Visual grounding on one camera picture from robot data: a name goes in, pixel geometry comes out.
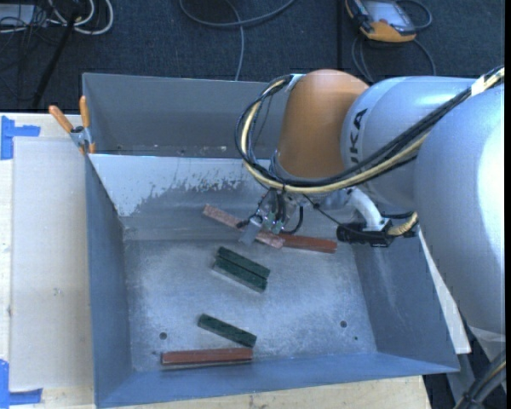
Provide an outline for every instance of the black cable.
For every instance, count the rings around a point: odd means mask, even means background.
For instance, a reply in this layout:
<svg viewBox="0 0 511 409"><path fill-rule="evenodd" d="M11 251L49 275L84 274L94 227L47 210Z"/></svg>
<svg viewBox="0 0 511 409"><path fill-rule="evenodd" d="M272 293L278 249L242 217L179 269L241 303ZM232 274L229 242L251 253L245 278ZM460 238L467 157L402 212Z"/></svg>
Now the black cable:
<svg viewBox="0 0 511 409"><path fill-rule="evenodd" d="M45 9L42 9L42 8L36 8L36 9L34 10L34 12L32 14L32 19L31 19L30 23L26 23L26 21L22 20L21 18L14 17L11 15L1 18L0 19L0 33L1 34L12 33L12 35L11 35L11 37L12 37L14 32L10 32L10 31L13 31L14 29L17 29L17 32L23 32L26 29L31 28L32 31L34 32L34 34L37 35L38 37L40 37L42 40L44 40L47 43L56 45L58 43L57 41L55 41L54 39L45 37L42 33L39 32L39 30L41 30L43 28L43 26L45 25L45 21L47 20L47 15L46 15ZM21 28L19 26L14 27L14 28L11 28L9 26L7 28L2 28L2 23L6 20L16 20L18 23L22 24L23 26Z"/></svg>
<svg viewBox="0 0 511 409"><path fill-rule="evenodd" d="M275 203L275 205L273 206L273 212L276 214L275 220L277 222L283 221L283 218L284 218L284 198L281 197L281 194L277 190L274 190L274 203Z"/></svg>
<svg viewBox="0 0 511 409"><path fill-rule="evenodd" d="M391 218L393 220L404 220L405 218L409 218L413 212L405 212L403 214L390 214L387 215L385 212L381 212L381 216L384 218Z"/></svg>
<svg viewBox="0 0 511 409"><path fill-rule="evenodd" d="M337 70L342 70L342 20L344 15L344 0L336 0L337 5Z"/></svg>
<svg viewBox="0 0 511 409"><path fill-rule="evenodd" d="M469 387L454 409L475 409L506 379L506 351L503 350L487 367L483 375Z"/></svg>
<svg viewBox="0 0 511 409"><path fill-rule="evenodd" d="M281 12L283 12L284 10L286 10L289 6L291 6L291 4L294 3L294 1L295 0L289 0L289 2L287 2L283 6L281 6L278 9L275 9L274 11L272 11L272 12L270 12L268 14L260 15L260 16L254 17L254 18L250 18L248 20L238 20L238 21L234 21L234 22L230 22L230 23L214 23L214 22L211 22L211 21L201 20L201 19L191 15L186 10L186 8L184 6L184 3L183 3L183 0L180 0L180 8L181 8L182 12L185 15L187 15L189 18L191 18L193 21L196 21L197 23L203 24L203 25L208 26L208 27L228 28L228 27L248 26L248 25L252 25L253 26L253 25L261 23L263 21L270 20L275 15L278 15Z"/></svg>
<svg viewBox="0 0 511 409"><path fill-rule="evenodd" d="M365 61L365 55L364 55L364 41L359 41L360 38L365 38L360 33L352 43L351 48L351 54L352 54L352 60L358 71L361 73L361 75L369 82L369 84L374 84L376 81L375 79L370 75L369 67L367 66L367 62ZM417 39L413 39L412 42L426 55L428 58L428 62L430 66L432 67L431 76L437 75L437 69L435 67L435 61L433 60L433 57L429 54L428 49L424 47L420 41ZM358 58L356 57L356 46L358 45L359 49L359 58L361 60L361 64L358 61Z"/></svg>
<svg viewBox="0 0 511 409"><path fill-rule="evenodd" d="M425 12L426 12L426 15L428 16L428 21L421 25L421 26L415 26L415 29L417 32L423 30L423 29L426 29L428 28L432 22L433 22L433 16L432 16L432 13L429 11L429 9L423 5L422 3L420 3L418 0L395 0L396 3L402 3L402 2L409 2L409 3L414 3L418 6L420 6Z"/></svg>
<svg viewBox="0 0 511 409"><path fill-rule="evenodd" d="M303 207L299 206L299 219L297 221L297 225L291 230L283 230L282 233L285 233L287 235L293 235L297 233L303 224L303 212L304 212Z"/></svg>
<svg viewBox="0 0 511 409"><path fill-rule="evenodd" d="M9 45L9 43L11 42L11 40L13 39L13 35L10 36L8 38L8 41L6 41L6 43L2 46L2 48L0 48L0 55L2 54L2 52L6 49L6 47Z"/></svg>
<svg viewBox="0 0 511 409"><path fill-rule="evenodd" d="M492 70L490 70L488 73L484 75L484 78L489 78L496 72L498 72L502 66L498 66ZM341 179L346 178L347 176L353 174L353 173L359 173L361 169L375 161L382 162L383 160L386 160L387 158L391 158L394 154L399 153L404 147L406 147L408 144L413 142L419 135L421 135L426 130L429 130L435 123L437 123L443 116L445 116L453 107L457 106L462 101L466 100L469 96L471 96L471 86L467 87L465 90L461 91L454 97L452 97L450 100L448 100L443 105L437 107L435 110L430 112L425 118L418 121L417 123L413 124L409 129L401 133L400 135L396 136L394 139L392 139L389 143L385 144L380 149L373 152L369 157L365 158L364 160L357 163L355 166L344 170L343 172L327 177L325 179L319 180L319 181L306 181L306 180L285 180L283 178L278 178L275 175L273 175L269 170L262 167L258 162L257 159L253 158L251 156L252 150L251 150L251 144L250 144L250 138L247 138L247 153L244 153L240 148L240 142L239 142L239 130L241 128L241 124L244 122L246 113L251 110L252 107L255 106L255 104L260 102L257 106L257 110L254 113L254 118L252 119L250 126L255 126L256 119L257 119L257 113L261 109L261 102L267 98L270 95L275 94L279 90L281 90L286 84L289 83L289 81L293 78L292 75L289 76L283 76L281 78L274 79L268 86L272 86L277 81L282 81L281 84L278 84L274 88L267 91L266 89L263 91L263 93L260 94L260 96L255 99L255 101L252 101L248 107L244 110L244 112L241 114L237 121L237 125L235 126L235 145L240 153L241 157L244 161L246 161L248 164L250 164L254 169L258 170L263 176L265 176L268 179L279 181L280 183L283 183L283 185L291 185L296 187L315 187L315 186L325 186L330 185L332 183L335 183L337 181L340 181ZM388 170L391 170L392 168L397 168L401 166L399 165L393 165L392 167L388 168L387 170L384 170L383 172L379 173L383 174ZM362 180L356 183L353 183L353 185L363 183Z"/></svg>
<svg viewBox="0 0 511 409"><path fill-rule="evenodd" d="M263 104L263 102L265 102L266 99L269 99L269 101L267 102L267 114L268 114L268 106L271 102L271 100L273 99L273 97L268 97L268 96L265 96L264 98L261 99L261 104ZM254 115L254 120L257 121L259 119L259 114L260 114L260 111L261 111L261 107L258 107L257 110L255 111L255 115ZM263 119L263 125L265 125L265 122L267 121L267 115L265 116L265 118ZM259 136L261 135L261 131L263 130L263 128L260 129L260 132L258 133L256 139L258 140L259 139ZM250 128L249 128L249 132L248 132L248 157L250 159L252 159L252 162L257 162L257 157L256 157L256 153L254 151L254 148L256 146L256 143L257 141L254 141L253 139L253 136L254 136L254 132L256 131L256 125L251 125Z"/></svg>
<svg viewBox="0 0 511 409"><path fill-rule="evenodd" d="M410 162L412 162L415 159L416 159L416 155L413 156L412 158L409 158L407 160L404 160L404 161L401 161L401 162L398 162L398 163L394 164L390 168L388 168L388 169L386 169L384 171L381 171L380 173L377 173L377 174L371 176L369 179L363 179L363 180L360 180L360 181L356 181L355 183L353 183L350 186L351 187L358 186L358 185L361 185L361 184L366 183L368 181L372 181L372 180L376 179L377 177L384 176L385 174L387 174L387 173L389 173L391 171L394 171L394 170L398 169L399 167L402 167L404 165L409 164Z"/></svg>
<svg viewBox="0 0 511 409"><path fill-rule="evenodd" d="M273 102L273 97L270 97L268 102L267 102L267 110L265 111L265 117L263 117L263 123L261 123L261 127L259 129L259 132L257 132L257 136L254 139L254 147L256 146L257 142L259 141L259 137L261 136L263 128L265 127L265 124L267 123L267 118L269 116L269 111L271 109L271 103L272 102Z"/></svg>
<svg viewBox="0 0 511 409"><path fill-rule="evenodd" d="M9 86L8 84L8 81L4 78L4 76L2 75L2 73L0 72L0 80L2 80L2 83L4 84L4 86L8 89L9 92L11 92L11 94L17 99L17 100L25 100L25 99L21 99L18 94L15 92L15 90L13 88L11 88L11 86Z"/></svg>
<svg viewBox="0 0 511 409"><path fill-rule="evenodd" d="M238 14L237 9L233 5L233 3L231 3L231 1L229 1L229 0L223 0L223 1L225 3L227 3L227 5L233 10L233 13L235 14L237 21L230 22L230 23L215 23L215 22L211 22L211 21L201 20L201 19L191 15L186 10L183 0L180 0L180 8L181 8L181 11L188 18L190 18L191 20L196 21L197 23L202 24L204 26L219 27L219 28L228 28L228 27L238 27L239 28L239 30L240 30L240 57L238 58L237 72L235 73L235 77L234 77L234 80L238 80L238 78L240 76L240 70L242 68L243 61L244 61L244 27L247 25L254 25L256 23L270 20L275 15L278 15L280 12L287 9L295 0L289 0L289 2L287 2L287 4L283 5L282 7L278 8L277 10L274 10L273 12L271 12L269 14L264 14L262 16L258 16L258 17L255 17L255 18L252 18L249 20L241 20L240 19L240 15Z"/></svg>
<svg viewBox="0 0 511 409"><path fill-rule="evenodd" d="M313 206L315 210L317 210L320 214L328 218L329 220L333 221L337 226L341 226L341 222L337 221L333 216L328 214L327 212L324 212L322 209L320 209L320 205L317 203L314 203L306 194L303 194L303 197L308 200L308 202Z"/></svg>
<svg viewBox="0 0 511 409"><path fill-rule="evenodd" d="M62 37L60 38L59 45L57 45L57 48L55 50L55 53L53 54L51 60L49 61L49 64L47 65L45 71L43 72L42 78L40 79L40 82L38 86L36 87L36 90L34 91L34 96L32 100L32 108L36 109L37 105L39 104L40 100L43 97L43 92L45 91L49 79L51 78L51 74L53 70L55 69L55 65L57 61L60 58L60 55L62 55L62 51L66 46L66 41L70 37L73 29L74 24L76 22L76 18L79 16L80 8L78 4L74 5L74 9L70 15L70 19L68 20L68 24L66 26L66 29L64 33L62 34Z"/></svg>
<svg viewBox="0 0 511 409"><path fill-rule="evenodd" d="M32 52L36 47L37 47L37 44L35 44L33 49L31 49L30 51ZM12 66L18 65L20 63L21 59L17 59L17 60L14 60L12 62L9 62L6 66L3 66L2 68L0 68L0 72L5 72L6 70L11 68Z"/></svg>

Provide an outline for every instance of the orange device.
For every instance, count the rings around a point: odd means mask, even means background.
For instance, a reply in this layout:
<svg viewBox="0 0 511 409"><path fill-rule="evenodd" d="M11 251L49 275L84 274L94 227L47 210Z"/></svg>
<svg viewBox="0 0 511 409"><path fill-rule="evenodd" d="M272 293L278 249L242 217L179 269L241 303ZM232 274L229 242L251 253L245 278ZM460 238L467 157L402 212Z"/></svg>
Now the orange device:
<svg viewBox="0 0 511 409"><path fill-rule="evenodd" d="M345 0L348 15L369 39L406 43L416 37L409 15L392 0Z"/></svg>

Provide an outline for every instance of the electrical cable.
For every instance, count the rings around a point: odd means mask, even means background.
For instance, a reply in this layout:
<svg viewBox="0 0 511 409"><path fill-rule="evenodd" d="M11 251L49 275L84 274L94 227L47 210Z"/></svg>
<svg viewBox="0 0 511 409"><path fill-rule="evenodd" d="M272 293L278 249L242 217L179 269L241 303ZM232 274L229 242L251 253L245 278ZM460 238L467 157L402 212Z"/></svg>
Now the electrical cable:
<svg viewBox="0 0 511 409"><path fill-rule="evenodd" d="M9 43L11 42L12 39L13 39L13 36L9 37L8 41L6 41L6 43L2 46L2 48L0 48L0 55L6 49L6 47L9 45Z"/></svg>
<svg viewBox="0 0 511 409"><path fill-rule="evenodd" d="M356 230L356 229L353 229L353 228L349 227L347 224L343 224L343 223L339 222L333 216L331 216L330 214L328 214L327 212L322 210L319 207L319 204L314 203L306 194L303 194L303 197L308 200L308 202L313 206L313 208L315 210L317 210L320 214L322 214L323 216L325 216L326 218L328 218L329 220L334 222L337 226L341 226L345 230L347 230L349 232L352 232L352 233L355 233L356 236L358 236L358 237L363 237L363 238L367 238L367 239L374 239L375 238L375 235L373 233L371 233L371 232L359 231L359 230Z"/></svg>
<svg viewBox="0 0 511 409"><path fill-rule="evenodd" d="M89 1L89 5L91 7L91 9L89 11L89 15L87 17L85 17L83 20L76 21L74 23L74 30L78 33L82 33L83 35L102 35L103 33L108 32L112 28L113 21L114 21L113 6L112 6L112 2L110 2L110 0L104 0L104 2L106 3L107 10L108 10L108 22L106 23L106 25L103 28L101 28L100 30L92 31L92 30L82 29L81 27L79 27L81 25L88 23L93 18L94 14L95 14L95 2L93 0L88 0L88 1ZM62 26L66 26L68 24L68 21L66 20L66 18L64 16L62 16L62 14L56 8L53 0L48 0L48 4L51 6L53 14L59 19L58 21L48 19L48 21L50 23L55 23L55 24L60 24Z"/></svg>
<svg viewBox="0 0 511 409"><path fill-rule="evenodd" d="M34 44L33 48L32 48L31 50L29 50L29 51L27 52L27 54L28 54L29 52L32 52L32 51L33 51L36 47L37 47L37 44ZM12 61L12 62L9 62L6 66L4 66L4 67L0 68L0 72L4 72L4 71L8 70L9 68L11 68L12 66L18 65L18 64L19 64L19 63L20 63L23 59L24 59L24 57L21 57L21 58L19 58L19 59L17 59L17 60L14 60L14 61Z"/></svg>
<svg viewBox="0 0 511 409"><path fill-rule="evenodd" d="M376 179L377 177L380 177L380 176L384 176L385 174L388 174L388 173L390 173L390 172L392 172L392 171L394 171L394 170L396 170L396 169L398 169L398 168L400 168L400 167L402 167L404 165L407 165L407 164L411 163L415 159L416 159L416 155L414 155L412 158L408 158L407 160L402 160L402 161L398 162L397 164L395 164L394 166L388 168L387 170L385 170L385 171L383 171L381 173L375 174L374 176L371 177L371 180L374 180L374 179ZM367 182L367 180L361 181L361 182L358 183L358 185L361 185L361 184L366 183L366 182Z"/></svg>
<svg viewBox="0 0 511 409"><path fill-rule="evenodd" d="M268 14L260 15L260 16L254 17L254 18L250 18L248 20L238 20L238 21L234 21L234 22L230 22L230 23L215 23L212 21L201 20L201 19L191 15L186 10L183 0L180 0L180 8L181 8L182 12L185 15L187 15L189 18L191 18L193 21L196 21L197 23L203 24L205 26L209 26L209 27L239 27L239 26L247 26L247 25L260 23L260 22L269 20L272 17L274 17L274 15L278 15L281 12L283 12L284 10L286 10L289 6L291 6L291 4L293 4L294 1L295 0L289 0L289 2L287 2L283 6L281 6L278 9L275 9L274 11L272 11Z"/></svg>
<svg viewBox="0 0 511 409"><path fill-rule="evenodd" d="M231 3L230 0L223 0L223 1L225 3L227 3L227 5L231 8L233 13L235 14L235 17L236 17L237 21L215 23L215 22L212 22L212 21L201 20L198 17L190 14L187 11L187 9L186 9L186 7L184 5L184 0L180 0L180 9L188 18L190 18L191 20L193 20L193 21L195 21L195 22L197 22L199 24L202 24L204 26L218 27L218 28L229 28L229 27L238 27L239 28L239 30L240 30L240 57L238 58L238 67L237 67L237 71L236 71L235 77L234 77L234 80L238 81L238 78L240 77L240 71L241 71L241 68L242 68L242 65L243 65L243 62L244 62L244 48L245 48L245 46L244 46L244 27L247 26L247 25L254 25L256 23L260 23L260 22L263 22L265 20L271 19L275 15L278 15L280 12L286 10L291 4L293 4L293 2L295 0L289 0L289 2L287 2L286 4L281 6L280 8L274 10L273 12L270 12L268 14L264 14L264 15L261 15L261 16L257 16L255 18L251 18L249 20L241 20L240 15L239 15L237 9L233 5L233 3Z"/></svg>
<svg viewBox="0 0 511 409"><path fill-rule="evenodd" d="M364 55L364 41L360 41L360 38L364 39L363 35L360 33L352 43L351 48L351 56L354 65L356 66L356 69L361 73L361 75L369 82L369 84L374 84L376 81L375 79L370 75L369 67L367 66L367 62L365 61L365 55ZM428 58L428 62L430 66L432 67L431 75L435 76L437 75L437 68L435 66L435 61L433 60L433 57L430 55L428 49L422 45L420 41L417 39L413 39L412 42L426 55ZM361 60L361 63L359 62L358 58L356 57L356 46L358 45L359 49L359 59Z"/></svg>
<svg viewBox="0 0 511 409"><path fill-rule="evenodd" d="M2 75L1 71L0 71L0 80L2 80L2 83L4 84L4 86L8 89L9 92L11 92L11 94L15 97L15 99L17 99L18 101L27 101L27 100L30 100L31 97L27 97L27 98L21 98L13 88L11 88L11 86L9 86L8 84L8 81L4 78L4 76Z"/></svg>
<svg viewBox="0 0 511 409"><path fill-rule="evenodd" d="M278 204L278 210L276 219L281 222L285 222L286 219L286 204L284 201L284 195L282 193L276 193L276 201Z"/></svg>
<svg viewBox="0 0 511 409"><path fill-rule="evenodd" d="M454 406L454 409L481 407L488 395L507 378L506 352L503 350L487 367L483 375L475 380Z"/></svg>
<svg viewBox="0 0 511 409"><path fill-rule="evenodd" d="M504 77L504 74L503 66L497 67L486 73L484 76L478 78L470 87L453 97L450 101L447 101L441 107L438 107L435 111L429 113L419 123L411 126L406 132L394 138L394 140L390 143L374 152L367 159L360 162L352 169L345 170L343 173L329 177L323 181L286 181L284 179L277 178L270 171L258 164L255 159L250 157L250 126L255 125L257 112L261 108L261 103L267 96L274 94L288 84L291 80L291 75L289 77L277 78L272 81L261 95L248 106L246 111L239 118L237 126L235 127L235 145L244 160L246 169L263 185L282 189L283 192L293 193L328 193L343 187L351 187L367 181L395 167L396 165L405 162L405 158L411 160L412 156L416 154L416 151L421 146L424 139L428 136L428 132L434 123L436 123L457 104L466 100L469 96L476 95L485 89L491 88ZM241 129L242 133L239 137L238 132ZM378 164L371 166L368 170L359 172L355 176L345 178L349 174L358 172L362 167L362 164L363 166L366 166L369 162L373 162L374 160L381 158L391 150L393 150L393 155L389 154L384 160L381 159Z"/></svg>
<svg viewBox="0 0 511 409"><path fill-rule="evenodd" d="M426 15L428 16L428 21L426 21L426 23L424 23L423 25L415 26L415 29L417 32L428 28L433 23L432 13L424 4L420 3L419 1L417 1L417 0L395 0L395 2L396 3L402 3L402 2L414 3L418 6L420 6L426 12ZM369 67L367 66L367 63L365 62L364 42L359 41L360 36L361 36L361 34L359 34L353 40L353 43L352 43L351 55L352 55L353 63L356 66L356 68L358 69L358 71L361 73L361 75L367 80L367 82L369 82L370 84L374 84L376 81L370 75ZM430 66L432 67L431 75L435 76L437 74L437 70L435 67L435 61L433 60L433 57L430 55L428 50L420 43L420 41L418 41L417 39L413 39L412 42L426 55L426 57L428 58L428 61L430 63ZM359 60L361 61L361 63L359 62L358 58L356 57L356 46L358 43L359 43L359 47L358 47Z"/></svg>
<svg viewBox="0 0 511 409"><path fill-rule="evenodd" d="M396 3L402 3L402 2L414 3L418 6L420 6L426 12L426 15L428 16L428 21L426 21L426 23L421 26L415 26L415 29L417 31L426 29L433 23L432 13L429 11L429 9L424 4L420 3L418 0L395 0L395 2Z"/></svg>
<svg viewBox="0 0 511 409"><path fill-rule="evenodd" d="M418 223L418 214L413 212L409 219L403 224L392 226L386 231L388 236L401 236L409 232Z"/></svg>
<svg viewBox="0 0 511 409"><path fill-rule="evenodd" d="M412 211L410 212L405 212L404 214L391 214L391 215L387 215L386 213L382 212L381 213L381 216L383 218L390 218L390 219L395 219L395 220L403 220L405 218L409 218L411 215L412 215Z"/></svg>
<svg viewBox="0 0 511 409"><path fill-rule="evenodd" d="M261 123L261 127L259 128L259 132L257 132L257 136L254 139L254 147L256 146L257 142L259 141L259 137L261 136L261 133L263 132L263 128L265 127L265 124L267 123L267 118L269 116L269 111L271 110L271 103L273 102L273 97L269 97L269 101L267 102L267 110L265 111L265 117L263 118L263 123Z"/></svg>
<svg viewBox="0 0 511 409"><path fill-rule="evenodd" d="M297 221L297 225L293 229L283 230L281 233L285 233L287 235L293 235L293 234L297 233L303 224L303 212L304 212L303 207L299 206L299 219Z"/></svg>
<svg viewBox="0 0 511 409"><path fill-rule="evenodd" d="M3 18L0 19L0 33L16 33L16 32L23 32L25 31L26 29L28 29L29 27L33 28L33 27L42 27L45 23L45 21L47 21L47 17L40 17L40 14L45 14L45 11L43 9L40 9L38 7L35 7L33 12L32 12L32 18L31 18L31 21L30 23L27 23L26 21L22 20L20 18L20 14L19 16L17 17L14 17L14 16L5 16ZM13 28L10 28L10 29L3 29L1 27L2 23L5 21L5 20L15 20L17 21L18 24L21 24L22 26L16 26L16 27L13 27Z"/></svg>

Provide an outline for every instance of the wooden stick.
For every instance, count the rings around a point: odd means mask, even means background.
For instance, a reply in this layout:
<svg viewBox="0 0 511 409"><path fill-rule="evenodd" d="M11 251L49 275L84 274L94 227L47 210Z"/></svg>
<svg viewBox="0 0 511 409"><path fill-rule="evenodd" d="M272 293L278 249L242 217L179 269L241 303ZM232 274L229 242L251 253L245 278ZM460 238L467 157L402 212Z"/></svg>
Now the wooden stick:
<svg viewBox="0 0 511 409"><path fill-rule="evenodd" d="M242 229L237 228L237 224L239 224L242 220L236 216L227 214L221 209L206 204L204 206L203 214L209 218L212 218L213 220L216 220L217 222L229 226L230 228L236 228L238 231L242 231ZM255 240L263 244L270 245L275 249L282 248L282 245L284 245L284 240L282 238L269 232L259 232L255 237Z"/></svg>
<svg viewBox="0 0 511 409"><path fill-rule="evenodd" d="M230 228L238 229L237 224L241 221L237 217L227 214L225 211L209 204L204 207L203 214ZM288 235L284 233L275 235L270 232L259 232L255 239L263 244L278 249L289 247L293 249L320 251L322 253L335 253L337 250L337 242L331 239L313 238L309 236Z"/></svg>
<svg viewBox="0 0 511 409"><path fill-rule="evenodd" d="M205 366L247 362L252 358L253 351L248 348L182 350L162 353L161 364L164 366Z"/></svg>

